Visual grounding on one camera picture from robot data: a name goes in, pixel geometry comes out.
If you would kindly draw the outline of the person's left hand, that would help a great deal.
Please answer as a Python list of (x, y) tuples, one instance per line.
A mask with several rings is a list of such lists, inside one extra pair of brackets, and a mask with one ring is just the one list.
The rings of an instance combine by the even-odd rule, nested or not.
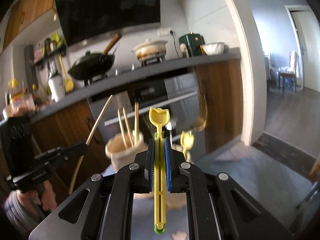
[(44, 211), (53, 211), (57, 208), (55, 193), (50, 181), (44, 181), (42, 183), (42, 186), (43, 192), (41, 194), (39, 194), (36, 190), (31, 190), (26, 193), (22, 193), (19, 190), (16, 191), (18, 202), (25, 210), (27, 210), (29, 213), (32, 213), (33, 215), (36, 215), (38, 213), (36, 207), (34, 206), (34, 202), (36, 200), (41, 201)]

